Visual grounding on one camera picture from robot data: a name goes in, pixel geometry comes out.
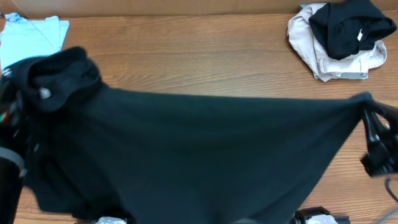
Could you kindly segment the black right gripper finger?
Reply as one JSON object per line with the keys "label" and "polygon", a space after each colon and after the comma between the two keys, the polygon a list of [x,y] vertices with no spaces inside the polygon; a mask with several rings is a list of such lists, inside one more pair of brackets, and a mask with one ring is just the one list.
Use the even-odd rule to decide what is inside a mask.
{"label": "black right gripper finger", "polygon": [[369,110],[364,110],[362,120],[366,132],[367,145],[372,146],[375,142],[380,141],[379,130],[381,122],[377,115]]}
{"label": "black right gripper finger", "polygon": [[374,112],[388,122],[388,128],[381,123],[379,137],[397,137],[397,108],[375,100],[367,100],[365,110]]}

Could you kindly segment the black shirt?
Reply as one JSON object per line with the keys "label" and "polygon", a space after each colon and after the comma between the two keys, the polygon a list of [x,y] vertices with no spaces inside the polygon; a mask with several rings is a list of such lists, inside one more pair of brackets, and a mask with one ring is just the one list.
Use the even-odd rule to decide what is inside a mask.
{"label": "black shirt", "polygon": [[46,212],[138,223],[285,223],[371,98],[166,95],[111,88],[70,48],[4,70],[26,110],[28,186]]}

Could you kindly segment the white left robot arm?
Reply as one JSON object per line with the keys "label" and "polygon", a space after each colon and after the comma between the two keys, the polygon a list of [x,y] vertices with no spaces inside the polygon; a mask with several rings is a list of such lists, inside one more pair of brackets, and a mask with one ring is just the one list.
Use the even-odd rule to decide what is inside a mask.
{"label": "white left robot arm", "polygon": [[29,135],[20,91],[7,69],[1,75],[1,224],[14,222],[27,172]]}

